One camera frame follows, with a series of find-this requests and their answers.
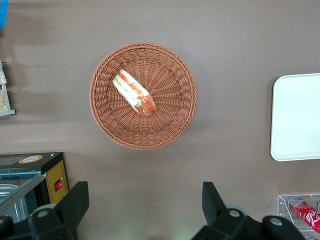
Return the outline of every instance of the small shelf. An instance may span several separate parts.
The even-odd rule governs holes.
[[[305,237],[313,237],[320,240],[320,234],[309,227],[299,216],[297,216],[289,207],[288,200],[294,196],[301,197],[310,206],[317,208],[320,202],[320,194],[296,194],[296,195],[278,195],[277,215],[288,219]]]
[[[7,79],[0,62],[0,117],[16,113],[15,110],[10,108],[6,83]]]

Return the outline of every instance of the yellow control panel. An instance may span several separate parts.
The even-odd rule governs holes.
[[[51,168],[46,174],[46,184],[48,187],[50,202],[52,204],[57,204],[68,193],[66,172],[63,161]]]

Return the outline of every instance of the round metal screw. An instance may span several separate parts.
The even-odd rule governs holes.
[[[38,218],[42,218],[48,214],[48,211],[41,211],[38,213]]]
[[[272,217],[270,218],[270,222],[276,226],[282,226],[282,221],[278,218]]]
[[[239,213],[238,211],[236,211],[236,210],[231,210],[231,211],[229,212],[229,214],[230,214],[232,217],[235,217],[235,218],[240,217],[240,213]]]

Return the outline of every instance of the coca-cola logo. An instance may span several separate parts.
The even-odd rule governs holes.
[[[305,216],[305,219],[312,224],[312,227],[314,227],[315,223],[320,220],[320,213],[318,211],[310,211]]]

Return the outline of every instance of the blue object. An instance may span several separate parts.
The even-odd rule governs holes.
[[[1,0],[0,3],[0,29],[4,29],[6,26],[8,1],[9,0]]]

